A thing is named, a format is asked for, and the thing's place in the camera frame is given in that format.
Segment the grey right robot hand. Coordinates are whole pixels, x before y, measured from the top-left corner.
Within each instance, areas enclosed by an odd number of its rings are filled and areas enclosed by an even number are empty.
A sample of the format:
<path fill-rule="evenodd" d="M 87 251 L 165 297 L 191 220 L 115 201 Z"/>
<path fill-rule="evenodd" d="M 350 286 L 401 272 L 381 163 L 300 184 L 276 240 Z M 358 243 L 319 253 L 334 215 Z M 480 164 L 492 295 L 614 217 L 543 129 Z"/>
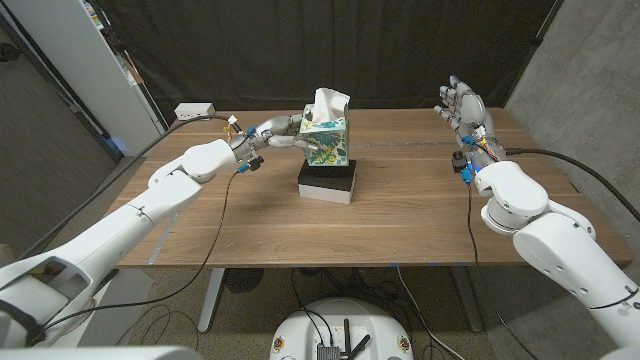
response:
<path fill-rule="evenodd" d="M 477 169 L 508 159 L 498 144 L 493 118 L 483 99 L 455 75 L 439 88 L 442 104 L 434 111 L 453 129 L 462 154 Z"/>

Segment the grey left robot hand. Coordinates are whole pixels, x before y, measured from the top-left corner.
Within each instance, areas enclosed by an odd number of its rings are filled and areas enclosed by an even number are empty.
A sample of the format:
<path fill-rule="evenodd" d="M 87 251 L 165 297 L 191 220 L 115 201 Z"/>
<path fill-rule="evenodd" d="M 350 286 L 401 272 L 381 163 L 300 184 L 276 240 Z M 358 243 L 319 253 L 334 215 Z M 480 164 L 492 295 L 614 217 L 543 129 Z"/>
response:
<path fill-rule="evenodd" d="M 267 119 L 257 127 L 244 132 L 231 116 L 228 120 L 236 135 L 229 142 L 236 161 L 249 161 L 257 156 L 257 151 L 268 146 L 276 148 L 299 147 L 318 150 L 319 147 L 299 138 L 302 115 L 279 115 Z"/>

